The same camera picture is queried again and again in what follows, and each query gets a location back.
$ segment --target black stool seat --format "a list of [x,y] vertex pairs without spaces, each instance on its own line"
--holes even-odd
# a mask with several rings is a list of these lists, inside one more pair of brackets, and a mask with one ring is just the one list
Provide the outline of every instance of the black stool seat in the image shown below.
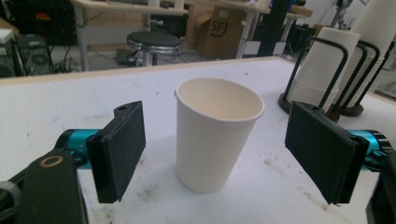
[[148,53],[177,53],[181,50],[181,40],[174,35],[165,33],[141,31],[127,37],[128,46],[141,49]]

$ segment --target black post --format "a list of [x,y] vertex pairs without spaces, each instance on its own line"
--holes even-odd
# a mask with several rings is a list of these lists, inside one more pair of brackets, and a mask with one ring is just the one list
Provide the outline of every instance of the black post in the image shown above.
[[272,56],[276,42],[280,37],[282,31],[283,21],[286,18],[291,0],[275,0],[268,22],[264,28],[264,35],[260,43],[259,52],[257,56]]

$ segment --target stool leg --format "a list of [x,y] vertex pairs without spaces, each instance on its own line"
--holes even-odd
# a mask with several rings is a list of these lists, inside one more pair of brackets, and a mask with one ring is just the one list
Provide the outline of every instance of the stool leg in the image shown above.
[[157,65],[157,54],[152,54],[152,65]]

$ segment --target round stool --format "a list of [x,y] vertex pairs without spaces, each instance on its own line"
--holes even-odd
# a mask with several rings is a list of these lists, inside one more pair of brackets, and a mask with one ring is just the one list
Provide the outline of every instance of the round stool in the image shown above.
[[140,31],[127,37],[127,44],[133,49],[152,54],[152,65],[157,65],[157,54],[178,53],[181,51],[181,40],[166,33]]

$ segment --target wall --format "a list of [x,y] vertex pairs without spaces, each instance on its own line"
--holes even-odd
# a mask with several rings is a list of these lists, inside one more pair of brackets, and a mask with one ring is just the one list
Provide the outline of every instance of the wall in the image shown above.
[[[298,22],[309,24],[311,27],[314,24],[330,25],[336,12],[334,0],[306,0],[305,7],[314,10],[314,13],[310,18],[299,20]],[[363,9],[364,4],[361,0],[353,0],[346,9],[346,24],[353,24]]]

